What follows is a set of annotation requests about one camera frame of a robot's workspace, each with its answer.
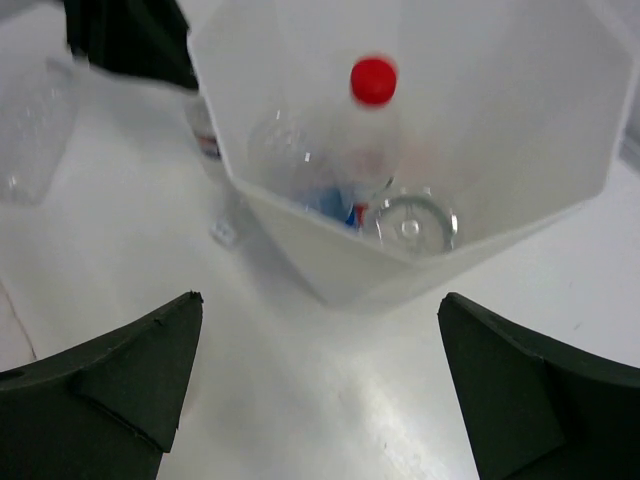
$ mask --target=black object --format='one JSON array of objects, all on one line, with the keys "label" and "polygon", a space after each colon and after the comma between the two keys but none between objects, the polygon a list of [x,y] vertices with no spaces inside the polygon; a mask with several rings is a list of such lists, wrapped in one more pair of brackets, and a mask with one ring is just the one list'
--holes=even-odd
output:
[{"label": "black object", "polygon": [[175,0],[59,0],[74,56],[118,75],[198,89]]},{"label": "black object", "polygon": [[438,317],[482,480],[640,479],[640,370],[458,294]]},{"label": "black object", "polygon": [[201,324],[202,298],[188,293],[0,373],[0,478],[156,478],[178,427]]}]

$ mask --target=white bin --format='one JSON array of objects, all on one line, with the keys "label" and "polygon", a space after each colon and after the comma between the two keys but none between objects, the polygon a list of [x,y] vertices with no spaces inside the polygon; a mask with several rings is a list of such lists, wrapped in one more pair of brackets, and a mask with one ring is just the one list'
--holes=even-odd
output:
[{"label": "white bin", "polygon": [[[602,190],[637,78],[625,33],[585,0],[229,0],[189,43],[225,166],[262,226],[321,298],[375,309]],[[371,52],[399,67],[399,175],[455,205],[460,240],[446,255],[390,253],[305,213],[265,188],[269,165],[247,154],[269,107],[338,104]]]}]

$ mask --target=plastic lid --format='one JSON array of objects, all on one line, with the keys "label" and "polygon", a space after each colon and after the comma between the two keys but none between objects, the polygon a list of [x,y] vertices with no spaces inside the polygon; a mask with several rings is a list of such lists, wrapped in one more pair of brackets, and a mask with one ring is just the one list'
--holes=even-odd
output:
[{"label": "plastic lid", "polygon": [[351,71],[351,92],[361,104],[379,107],[393,98],[397,81],[395,66],[388,59],[364,57]]}]

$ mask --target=tabletop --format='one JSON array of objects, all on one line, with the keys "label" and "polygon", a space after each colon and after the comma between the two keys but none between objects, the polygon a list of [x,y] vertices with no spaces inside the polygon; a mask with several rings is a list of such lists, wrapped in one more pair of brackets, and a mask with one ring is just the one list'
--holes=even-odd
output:
[{"label": "tabletop", "polygon": [[[33,15],[20,21],[58,18]],[[204,176],[175,93],[78,75],[76,131],[47,200],[0,208],[0,280],[38,358],[202,293],[160,479],[477,478],[437,326],[450,291],[640,367],[640,175],[629,164],[616,160],[603,194],[570,217],[446,285],[379,315],[343,313],[261,232],[233,252],[211,240],[224,191]]]}]

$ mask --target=bottle cap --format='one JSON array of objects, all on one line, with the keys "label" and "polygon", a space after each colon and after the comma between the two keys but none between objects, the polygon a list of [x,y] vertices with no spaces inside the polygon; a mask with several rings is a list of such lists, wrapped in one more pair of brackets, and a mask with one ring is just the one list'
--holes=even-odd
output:
[{"label": "bottle cap", "polygon": [[351,71],[351,92],[359,103],[381,107],[393,98],[397,81],[391,61],[380,56],[363,57]]}]

